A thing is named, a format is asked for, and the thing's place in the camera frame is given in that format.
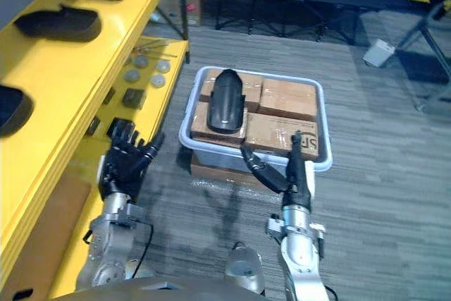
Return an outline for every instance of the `yellow shelving unit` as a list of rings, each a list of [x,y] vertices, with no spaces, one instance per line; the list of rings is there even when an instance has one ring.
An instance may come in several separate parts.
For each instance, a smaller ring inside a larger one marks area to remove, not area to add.
[[[24,90],[35,104],[29,121],[1,140],[0,288],[158,1],[35,0],[21,13],[59,4],[95,10],[102,29],[88,43],[29,38],[13,23],[0,31],[0,81]],[[174,49],[176,70],[187,42]],[[167,99],[155,101],[159,114]],[[158,119],[148,118],[149,135]]]
[[[151,40],[152,38],[143,37],[139,40],[138,45]],[[134,67],[132,64],[123,67],[118,79],[113,85],[116,90],[114,97],[107,105],[102,105],[97,113],[97,116],[101,120],[99,127],[92,137],[85,136],[83,138],[74,157],[70,160],[68,167],[71,172],[91,182],[92,191],[87,198],[87,202],[75,227],[49,297],[58,297],[73,292],[75,290],[77,275],[83,267],[83,264],[85,264],[89,246],[82,241],[82,237],[89,229],[90,221],[100,215],[103,205],[95,180],[100,156],[105,154],[110,145],[108,137],[105,137],[110,122],[114,117],[133,120],[136,125],[136,130],[141,133],[140,137],[145,140],[150,140],[159,129],[166,105],[177,79],[177,74],[183,62],[183,56],[187,50],[187,42],[170,39],[165,39],[164,41],[168,44],[167,46],[152,49],[154,51],[160,51],[160,57],[157,56],[154,59],[154,54],[148,55],[152,59],[149,60],[149,65],[140,71],[141,78],[138,82],[133,84],[125,82],[122,75]],[[168,73],[164,73],[166,84],[163,87],[155,88],[149,83],[149,79],[152,74],[158,73],[154,69],[159,58],[170,60],[171,69]],[[123,107],[121,99],[127,87],[145,90],[147,98],[142,109],[128,109]]]

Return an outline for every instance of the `cardboard box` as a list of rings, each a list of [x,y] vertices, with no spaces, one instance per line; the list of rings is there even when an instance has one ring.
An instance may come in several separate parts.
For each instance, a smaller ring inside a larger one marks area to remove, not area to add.
[[[160,0],[158,6],[175,24],[182,24],[180,0]],[[186,0],[186,9],[188,25],[200,26],[202,16],[201,0]],[[163,17],[158,17],[156,21],[158,23],[166,23]]]
[[[312,121],[249,113],[246,144],[255,150],[287,156],[291,151],[291,136],[298,130],[302,132],[303,159],[315,160],[318,157],[318,130]]]
[[[199,101],[209,102],[211,91],[213,91],[214,82],[216,77],[220,75],[222,70],[210,69],[207,73],[204,84],[202,85],[202,91],[200,94]],[[238,75],[242,81],[242,93],[245,95],[245,107],[250,113],[256,113],[259,107],[260,94],[261,94],[261,84],[263,78],[259,75],[238,72]]]
[[[298,82],[264,79],[258,113],[316,121],[316,88]]]
[[[91,190],[65,172],[47,200],[35,227],[1,290],[0,300],[47,300],[51,284]]]
[[[246,137],[246,125],[247,125],[247,110],[243,114],[241,129],[233,134],[223,134],[211,130],[206,125],[206,119],[209,110],[208,102],[198,102],[194,118],[191,125],[191,136],[193,138],[202,137],[210,142],[217,143],[217,141],[228,142],[231,144],[239,145],[245,141]]]
[[[268,189],[252,173],[236,171],[229,168],[205,166],[197,160],[195,155],[192,155],[191,158],[191,176],[236,185],[252,186],[262,190]]]

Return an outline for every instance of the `black cable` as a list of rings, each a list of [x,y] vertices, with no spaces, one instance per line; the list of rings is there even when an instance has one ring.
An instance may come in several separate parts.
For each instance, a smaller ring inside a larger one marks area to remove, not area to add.
[[[332,289],[332,288],[329,287],[328,285],[325,285],[324,288],[333,294],[333,297],[335,298],[335,301],[338,301],[338,295],[337,295],[337,293],[334,291],[334,289]]]
[[[144,248],[144,252],[141,255],[141,259],[138,262],[138,265],[135,268],[135,271],[133,272],[132,278],[135,278],[136,273],[138,272],[138,269],[140,269],[141,267],[141,263],[144,261],[144,257],[146,256],[147,250],[149,249],[150,246],[150,242],[152,241],[152,237],[154,236],[154,227],[150,226],[150,235],[149,235],[149,240],[146,243],[146,247]]]

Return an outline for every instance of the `plastic storage bin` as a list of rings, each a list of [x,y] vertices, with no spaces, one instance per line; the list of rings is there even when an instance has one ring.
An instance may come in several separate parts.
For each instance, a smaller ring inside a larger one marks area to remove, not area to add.
[[[194,79],[194,86],[191,91],[190,99],[188,100],[187,108],[185,110],[185,117],[183,118],[178,137],[183,146],[193,150],[196,157],[201,164],[206,166],[218,166],[224,168],[231,168],[238,171],[249,171],[241,156],[241,151],[236,148],[210,144],[208,142],[201,142],[193,140],[190,135],[192,119],[199,101],[202,84],[209,69],[221,69],[220,67],[205,66],[201,68]],[[248,70],[236,70],[237,72],[250,73],[260,75],[263,78],[271,78],[276,80],[286,80],[290,82],[301,82],[310,84],[316,88],[316,99],[318,100],[318,116],[316,119],[318,125],[318,139],[319,139],[319,156],[314,162],[314,170],[317,172],[327,171],[332,166],[332,152],[330,150],[329,130],[327,126],[326,108],[324,105],[323,88],[319,82],[306,78],[289,77],[286,75],[276,75],[269,73],[249,72]],[[283,156],[276,156],[256,152],[261,160],[269,163],[281,173],[285,174],[285,168],[288,164],[288,158]]]

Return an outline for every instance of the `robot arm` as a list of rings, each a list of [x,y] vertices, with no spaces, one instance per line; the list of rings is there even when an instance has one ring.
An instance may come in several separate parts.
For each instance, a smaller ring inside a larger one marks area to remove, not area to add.
[[[89,254],[76,290],[132,278],[136,271],[129,257],[133,242],[140,235],[152,236],[145,210],[135,203],[145,171],[164,136],[157,135],[148,144],[140,140],[135,146],[137,135],[131,125],[116,126],[111,147],[101,158],[97,181],[104,207],[83,238],[89,244]]]
[[[301,157],[301,138],[299,131],[292,136],[286,179],[247,146],[243,145],[241,151],[249,170],[266,187],[283,193],[283,219],[272,216],[266,232],[280,244],[287,298],[292,301],[329,301],[319,276],[319,259],[323,256],[326,230],[321,225],[310,223],[314,196],[313,166]]]

